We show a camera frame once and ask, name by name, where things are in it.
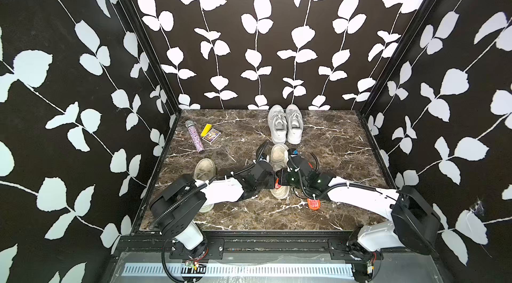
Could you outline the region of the beige sneaker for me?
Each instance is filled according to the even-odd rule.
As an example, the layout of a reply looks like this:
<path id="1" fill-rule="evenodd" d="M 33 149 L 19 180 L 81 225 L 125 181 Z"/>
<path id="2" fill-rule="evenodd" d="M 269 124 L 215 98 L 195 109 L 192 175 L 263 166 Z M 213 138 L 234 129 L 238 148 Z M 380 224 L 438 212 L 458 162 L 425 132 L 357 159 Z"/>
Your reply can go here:
<path id="1" fill-rule="evenodd" d="M 288 147 L 284 144 L 275 144 L 271 150 L 270 163 L 276 173 L 279 183 L 283 180 L 279 171 L 287 168 L 288 162 Z M 290 186 L 281 184 L 281 188 L 278 190 L 271 189 L 271 194 L 278 200 L 286 199 L 289 195 Z"/>
<path id="2" fill-rule="evenodd" d="M 193 177 L 196 180 L 208 181 L 216 175 L 216 170 L 211 159 L 201 159 L 195 167 Z"/>

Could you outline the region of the red orange insole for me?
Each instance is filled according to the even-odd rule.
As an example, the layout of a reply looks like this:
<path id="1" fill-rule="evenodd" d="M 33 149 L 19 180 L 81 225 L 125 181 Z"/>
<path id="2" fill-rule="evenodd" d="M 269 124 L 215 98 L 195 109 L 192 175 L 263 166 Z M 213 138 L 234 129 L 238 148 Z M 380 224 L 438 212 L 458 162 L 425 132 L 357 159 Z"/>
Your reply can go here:
<path id="1" fill-rule="evenodd" d="M 307 199 L 307 205 L 310 210 L 318 211 L 321 208 L 320 200 Z"/>

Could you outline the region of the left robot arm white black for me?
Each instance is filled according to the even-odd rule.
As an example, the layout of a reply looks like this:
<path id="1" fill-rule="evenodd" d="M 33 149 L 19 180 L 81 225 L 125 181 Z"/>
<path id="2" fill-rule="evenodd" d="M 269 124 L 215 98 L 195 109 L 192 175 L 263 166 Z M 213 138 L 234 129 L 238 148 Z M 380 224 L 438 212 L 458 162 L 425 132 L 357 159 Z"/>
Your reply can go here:
<path id="1" fill-rule="evenodd" d="M 275 187 L 277 175 L 265 160 L 227 175 L 208 176 L 205 181 L 192 174 L 180 176 L 150 203 L 153 225 L 164 239 L 175 239 L 193 255 L 202 254 L 207 239 L 194 223 L 201 208 L 209 204 L 235 203 Z"/>

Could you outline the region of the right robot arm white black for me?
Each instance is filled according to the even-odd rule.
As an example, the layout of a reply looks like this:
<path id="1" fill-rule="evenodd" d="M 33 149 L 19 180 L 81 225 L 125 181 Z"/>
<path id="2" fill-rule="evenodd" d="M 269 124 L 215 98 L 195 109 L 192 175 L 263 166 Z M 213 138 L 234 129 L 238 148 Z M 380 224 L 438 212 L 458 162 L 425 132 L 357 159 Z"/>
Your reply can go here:
<path id="1" fill-rule="evenodd" d="M 422 255 L 435 250 L 440 217 L 411 186 L 396 190 L 355 183 L 330 171 L 321 172 L 300 155 L 293 155 L 276 172 L 275 183 L 298 188 L 313 204 L 329 200 L 384 217 L 382 223 L 352 232 L 343 250 L 353 258 L 367 260 L 386 248 L 407 248 Z"/>

